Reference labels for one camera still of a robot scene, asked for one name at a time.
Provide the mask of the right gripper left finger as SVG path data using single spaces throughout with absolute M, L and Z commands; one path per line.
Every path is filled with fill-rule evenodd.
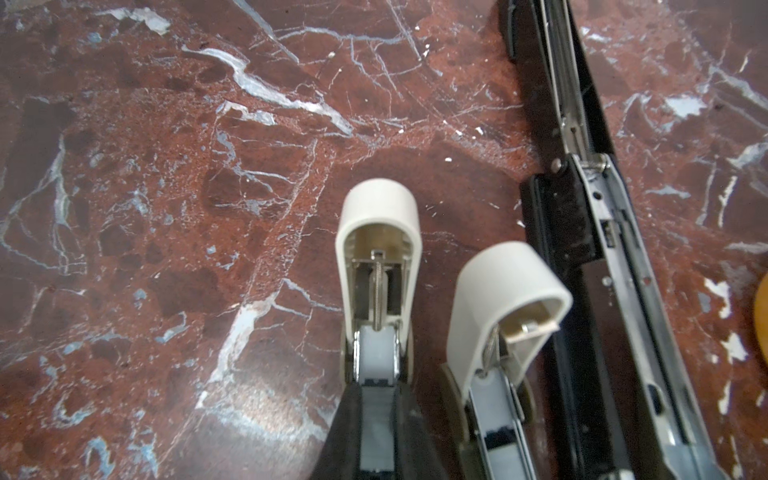
M 358 477 L 362 417 L 362 387 L 353 382 L 343 392 L 310 479 L 355 480 Z

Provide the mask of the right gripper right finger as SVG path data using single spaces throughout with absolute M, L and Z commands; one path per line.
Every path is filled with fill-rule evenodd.
M 447 472 L 428 431 L 426 419 L 407 383 L 394 394 L 395 477 L 400 480 L 443 480 Z

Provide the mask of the staple strip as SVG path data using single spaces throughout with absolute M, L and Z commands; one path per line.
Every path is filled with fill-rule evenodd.
M 362 388 L 360 469 L 369 474 L 395 470 L 393 387 Z

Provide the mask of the yellow plastic tray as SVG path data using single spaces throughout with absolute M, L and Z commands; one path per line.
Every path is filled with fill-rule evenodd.
M 768 274 L 761 278 L 753 299 L 753 327 L 765 364 L 768 363 Z

